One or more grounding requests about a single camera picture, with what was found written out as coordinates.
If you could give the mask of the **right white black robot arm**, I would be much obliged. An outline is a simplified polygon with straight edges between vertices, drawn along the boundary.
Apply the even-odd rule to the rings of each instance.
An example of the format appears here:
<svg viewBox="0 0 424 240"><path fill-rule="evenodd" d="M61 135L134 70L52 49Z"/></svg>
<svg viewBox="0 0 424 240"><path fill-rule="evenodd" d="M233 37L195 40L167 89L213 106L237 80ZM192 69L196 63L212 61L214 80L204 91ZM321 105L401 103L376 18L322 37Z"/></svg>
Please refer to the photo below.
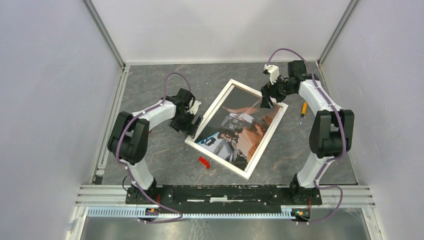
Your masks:
<svg viewBox="0 0 424 240"><path fill-rule="evenodd" d="M309 195L318 194L319 182L330 164L350 150L355 115L330 98L319 79L307 72L302 60L289 62L287 69L288 77L283 77L276 65L264 65L263 72L269 76L269 82L260 89L260 106L270 109L287 96L298 94L314 115L308 140L310 154L303 168L293 177L288 191L293 203L302 204Z"/></svg>

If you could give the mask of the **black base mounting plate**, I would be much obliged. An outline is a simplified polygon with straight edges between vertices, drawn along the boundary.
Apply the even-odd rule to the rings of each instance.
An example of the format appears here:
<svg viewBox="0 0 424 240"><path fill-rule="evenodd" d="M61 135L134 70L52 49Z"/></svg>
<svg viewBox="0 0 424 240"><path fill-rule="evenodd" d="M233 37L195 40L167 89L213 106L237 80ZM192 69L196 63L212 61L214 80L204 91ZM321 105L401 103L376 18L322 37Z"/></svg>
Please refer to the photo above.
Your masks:
<svg viewBox="0 0 424 240"><path fill-rule="evenodd" d="M317 188L287 185L162 185L127 189L127 205L158 205L161 214L271 214L282 206L320 206Z"/></svg>

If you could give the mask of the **aluminium rail frame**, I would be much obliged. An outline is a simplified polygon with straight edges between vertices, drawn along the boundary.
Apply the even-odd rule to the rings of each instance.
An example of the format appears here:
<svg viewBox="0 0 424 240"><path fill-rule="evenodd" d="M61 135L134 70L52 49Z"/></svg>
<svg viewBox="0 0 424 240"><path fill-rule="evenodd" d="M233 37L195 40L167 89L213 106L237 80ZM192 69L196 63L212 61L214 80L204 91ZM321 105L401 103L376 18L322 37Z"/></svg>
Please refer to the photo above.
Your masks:
<svg viewBox="0 0 424 240"><path fill-rule="evenodd" d="M126 204L126 194L130 186L119 185L82 185L77 194L76 203L71 217L71 229L66 234L68 240L78 240L83 232L89 207L145 207L153 208L151 212L159 213L157 204L129 205ZM365 228L372 240L383 240L385 235L380 226L376 204L369 187L364 185L322 186L320 189L322 205L314 206L281 206L280 209L291 209L292 221L306 223L306 214L312 210L359 210L364 217ZM181 213L176 218L183 220ZM153 222L153 218L135 218L145 222Z"/></svg>

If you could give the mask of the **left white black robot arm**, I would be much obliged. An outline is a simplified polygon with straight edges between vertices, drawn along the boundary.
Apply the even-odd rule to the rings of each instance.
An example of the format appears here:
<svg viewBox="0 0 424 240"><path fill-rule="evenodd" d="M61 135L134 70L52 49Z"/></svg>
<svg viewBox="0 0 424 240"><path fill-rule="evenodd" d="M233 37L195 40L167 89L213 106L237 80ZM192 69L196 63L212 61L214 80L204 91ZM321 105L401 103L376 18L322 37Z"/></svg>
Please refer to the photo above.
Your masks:
<svg viewBox="0 0 424 240"><path fill-rule="evenodd" d="M203 120L196 116L200 105L189 90L181 88L176 95L166 95L144 110L117 115L107 149L124 166L132 186L138 189L137 196L145 204L153 203L158 195L156 180L144 160L150 131L169 121L172 129L193 137Z"/></svg>

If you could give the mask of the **red toy brick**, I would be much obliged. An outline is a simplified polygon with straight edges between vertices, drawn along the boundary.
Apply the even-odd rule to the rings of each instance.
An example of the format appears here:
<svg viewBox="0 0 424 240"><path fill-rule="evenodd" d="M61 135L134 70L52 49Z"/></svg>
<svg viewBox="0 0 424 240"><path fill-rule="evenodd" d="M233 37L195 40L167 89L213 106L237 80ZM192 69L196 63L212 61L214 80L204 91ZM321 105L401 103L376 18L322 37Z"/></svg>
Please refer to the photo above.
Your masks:
<svg viewBox="0 0 424 240"><path fill-rule="evenodd" d="M198 158L198 162L206 170L209 170L211 168L210 162L208 160L206 160L205 158L203 158L203 157L199 157Z"/></svg>

